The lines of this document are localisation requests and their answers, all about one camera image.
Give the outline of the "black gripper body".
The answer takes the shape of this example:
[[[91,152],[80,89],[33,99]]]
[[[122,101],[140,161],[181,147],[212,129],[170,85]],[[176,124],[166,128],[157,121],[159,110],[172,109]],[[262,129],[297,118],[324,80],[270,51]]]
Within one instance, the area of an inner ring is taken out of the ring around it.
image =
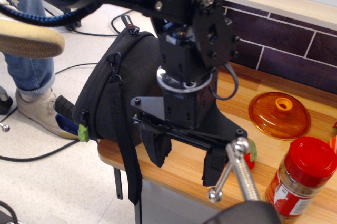
[[[247,138],[247,132],[227,118],[218,108],[218,71],[201,75],[196,81],[178,81],[164,69],[156,72],[156,86],[161,96],[137,96],[131,100],[141,122],[163,125],[167,135],[197,148],[226,148],[238,137]]]

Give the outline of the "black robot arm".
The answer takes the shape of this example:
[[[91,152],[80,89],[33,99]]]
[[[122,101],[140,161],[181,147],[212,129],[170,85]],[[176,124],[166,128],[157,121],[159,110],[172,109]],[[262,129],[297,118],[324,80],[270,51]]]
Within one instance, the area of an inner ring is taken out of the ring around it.
[[[83,18],[103,4],[126,7],[151,19],[160,60],[160,97],[134,97],[134,121],[151,161],[161,166],[172,139],[206,148],[203,184],[215,185],[226,164],[225,146],[239,127],[218,110],[218,69],[235,56],[239,37],[222,0],[50,0],[75,11],[57,17],[19,14],[23,22],[54,27]]]

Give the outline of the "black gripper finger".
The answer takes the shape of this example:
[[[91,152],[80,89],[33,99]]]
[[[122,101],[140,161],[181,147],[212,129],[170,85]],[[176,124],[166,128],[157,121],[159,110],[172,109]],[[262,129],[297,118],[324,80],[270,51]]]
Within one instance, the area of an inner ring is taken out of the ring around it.
[[[165,158],[172,149],[171,137],[167,135],[168,128],[163,125],[154,125],[149,122],[141,122],[141,139],[150,160],[161,167]]]
[[[203,170],[203,186],[215,186],[228,162],[227,152],[223,148],[211,148],[206,152]]]

